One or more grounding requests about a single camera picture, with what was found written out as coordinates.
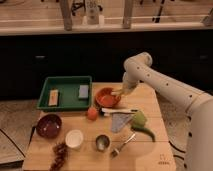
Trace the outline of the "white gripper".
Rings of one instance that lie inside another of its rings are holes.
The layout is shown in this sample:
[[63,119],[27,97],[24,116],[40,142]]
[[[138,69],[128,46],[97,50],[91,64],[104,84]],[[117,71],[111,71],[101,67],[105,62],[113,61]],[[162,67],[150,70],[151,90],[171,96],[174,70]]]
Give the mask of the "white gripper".
[[128,73],[125,73],[123,75],[123,85],[122,85],[122,92],[125,95],[131,94],[135,88],[138,86],[139,81],[129,75]]

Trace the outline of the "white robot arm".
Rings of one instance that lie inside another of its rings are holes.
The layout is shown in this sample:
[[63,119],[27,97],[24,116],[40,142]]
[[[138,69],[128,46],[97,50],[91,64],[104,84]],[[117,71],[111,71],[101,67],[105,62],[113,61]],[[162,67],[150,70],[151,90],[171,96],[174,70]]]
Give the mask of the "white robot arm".
[[123,89],[131,93],[145,82],[191,118],[188,133],[186,171],[213,171],[213,95],[151,68],[152,57],[143,52],[124,62]]

